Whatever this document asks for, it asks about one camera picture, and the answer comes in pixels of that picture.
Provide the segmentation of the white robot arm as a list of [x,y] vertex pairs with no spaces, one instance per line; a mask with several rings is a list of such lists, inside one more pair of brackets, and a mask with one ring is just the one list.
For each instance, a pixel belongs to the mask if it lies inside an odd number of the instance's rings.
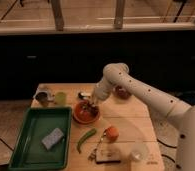
[[103,68],[102,78],[92,91],[92,102],[105,101],[116,86],[157,111],[179,131],[174,171],[195,171],[195,105],[133,78],[125,63],[111,63]]

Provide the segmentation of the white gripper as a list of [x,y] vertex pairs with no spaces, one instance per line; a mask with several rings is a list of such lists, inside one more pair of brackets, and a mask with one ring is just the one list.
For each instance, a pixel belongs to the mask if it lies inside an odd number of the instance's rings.
[[111,94],[111,90],[97,83],[92,92],[92,102],[98,104],[100,101],[105,101]]

